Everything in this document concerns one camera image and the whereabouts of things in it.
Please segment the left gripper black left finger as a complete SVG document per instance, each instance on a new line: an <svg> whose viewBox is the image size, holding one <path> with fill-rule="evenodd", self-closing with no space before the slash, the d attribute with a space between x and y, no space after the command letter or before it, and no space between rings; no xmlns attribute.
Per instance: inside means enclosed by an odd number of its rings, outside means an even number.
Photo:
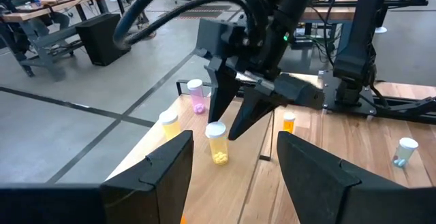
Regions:
<svg viewBox="0 0 436 224"><path fill-rule="evenodd" d="M193 132L182 131L100 189L106 224L179 224L193 167Z"/></svg>

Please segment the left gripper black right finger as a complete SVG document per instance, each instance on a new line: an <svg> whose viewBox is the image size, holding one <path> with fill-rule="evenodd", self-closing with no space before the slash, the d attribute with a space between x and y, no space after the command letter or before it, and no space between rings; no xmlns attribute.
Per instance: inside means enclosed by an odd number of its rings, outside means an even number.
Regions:
<svg viewBox="0 0 436 224"><path fill-rule="evenodd" d="M277 138L281 173L300 224L388 224L404 187L300 137Z"/></svg>

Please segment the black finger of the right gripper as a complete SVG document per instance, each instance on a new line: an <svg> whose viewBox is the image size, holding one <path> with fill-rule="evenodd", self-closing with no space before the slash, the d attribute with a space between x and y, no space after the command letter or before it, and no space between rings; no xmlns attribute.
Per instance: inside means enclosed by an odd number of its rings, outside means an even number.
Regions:
<svg viewBox="0 0 436 224"><path fill-rule="evenodd" d="M263 86L246 87L240 110L228 134L229 140L238 139L266 114L283 105L283 96Z"/></svg>
<svg viewBox="0 0 436 224"><path fill-rule="evenodd" d="M218 121L236 96L240 82L236 72L225 64L224 59L213 57L205 67L211 79L211 102L208 121Z"/></svg>

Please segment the pink medicine bottle white cap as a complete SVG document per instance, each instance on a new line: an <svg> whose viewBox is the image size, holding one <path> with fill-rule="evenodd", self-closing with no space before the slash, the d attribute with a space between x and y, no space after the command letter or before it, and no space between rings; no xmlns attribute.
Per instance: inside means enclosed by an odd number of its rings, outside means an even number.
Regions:
<svg viewBox="0 0 436 224"><path fill-rule="evenodd" d="M202 86L201 79L193 79L187 83L195 114L202 114L206 110Z"/></svg>

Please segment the yellow medicine bottle white cap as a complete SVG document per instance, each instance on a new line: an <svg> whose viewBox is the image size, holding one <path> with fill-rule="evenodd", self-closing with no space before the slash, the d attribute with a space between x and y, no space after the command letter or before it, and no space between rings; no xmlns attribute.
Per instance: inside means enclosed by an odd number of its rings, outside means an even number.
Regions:
<svg viewBox="0 0 436 224"><path fill-rule="evenodd" d="M226 126L220 121L209 123L205 129L213 163L217 165L224 165L229 160L228 140L225 137L225 132Z"/></svg>
<svg viewBox="0 0 436 224"><path fill-rule="evenodd" d="M159 115L158 122L163 127L167 140L171 140L181 132L178 114L172 110L166 110Z"/></svg>

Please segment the wooden shelf black metal legs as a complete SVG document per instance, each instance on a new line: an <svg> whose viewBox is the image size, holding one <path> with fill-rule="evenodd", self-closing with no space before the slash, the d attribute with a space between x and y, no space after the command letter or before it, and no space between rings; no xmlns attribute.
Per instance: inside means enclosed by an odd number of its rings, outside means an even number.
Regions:
<svg viewBox="0 0 436 224"><path fill-rule="evenodd" d="M208 114L194 114L189 95L178 96L169 109L177 112L181 129L193 132L192 175L183 211L187 223L238 224L271 115L265 115L237 140L229 142L228 162L216 165L205 135Z"/></svg>

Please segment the green medicine bottle white cap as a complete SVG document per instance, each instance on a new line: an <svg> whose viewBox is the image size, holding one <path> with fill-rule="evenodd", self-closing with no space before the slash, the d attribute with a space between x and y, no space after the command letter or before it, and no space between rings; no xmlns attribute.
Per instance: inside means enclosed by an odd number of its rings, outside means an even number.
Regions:
<svg viewBox="0 0 436 224"><path fill-rule="evenodd" d="M405 167L415 149L419 147L417 141L412 138L401 138L396 152L392 158L392 163L397 167Z"/></svg>

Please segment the dark striped floor mat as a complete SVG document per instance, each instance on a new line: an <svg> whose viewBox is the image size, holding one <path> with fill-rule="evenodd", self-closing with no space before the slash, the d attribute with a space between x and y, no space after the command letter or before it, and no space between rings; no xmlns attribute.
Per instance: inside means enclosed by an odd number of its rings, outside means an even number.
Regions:
<svg viewBox="0 0 436 224"><path fill-rule="evenodd" d="M194 8L183 12L177 16L180 19L220 19L227 20L232 15L239 11L240 7L237 5L201 5L200 7Z"/></svg>

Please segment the black floor box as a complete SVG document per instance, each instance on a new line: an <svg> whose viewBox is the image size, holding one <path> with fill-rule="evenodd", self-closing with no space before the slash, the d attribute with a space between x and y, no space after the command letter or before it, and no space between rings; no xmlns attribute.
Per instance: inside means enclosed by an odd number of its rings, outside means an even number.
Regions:
<svg viewBox="0 0 436 224"><path fill-rule="evenodd" d="M119 14L101 14L76 26L93 65L108 66L130 51L130 48L117 48L113 42L114 30L120 19Z"/></svg>

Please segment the wooden workbench grey legs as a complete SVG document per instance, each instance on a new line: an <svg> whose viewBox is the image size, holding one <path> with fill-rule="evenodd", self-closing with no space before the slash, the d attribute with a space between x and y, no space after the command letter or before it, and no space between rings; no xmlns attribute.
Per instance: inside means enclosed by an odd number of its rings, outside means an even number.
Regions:
<svg viewBox="0 0 436 224"><path fill-rule="evenodd" d="M41 5L31 12L0 14L0 23L17 23L20 26L23 33L29 40L30 45L37 53L36 56L28 58L25 56L25 54L18 51L16 47L12 45L11 39L8 38L6 34L1 35L2 40L13 53L14 58L29 77L34 76L33 70L31 69L32 67L42 67L48 70L54 80L63 80L65 78L65 71L62 68L57 67L56 62L64 55L69 54L83 46L82 42L76 41L72 44L68 44L65 47L60 47L54 52L51 52L48 50L48 48L53 44L77 34L76 26L72 25L64 30L59 30L47 36L40 37L31 26L30 20L39 16L52 14L54 12L61 12L74 7L79 13L81 22L86 22L87 18L84 15L81 6L83 3L88 2L95 3L101 14L107 14L109 12L105 0L53 0L52 5Z"/></svg>

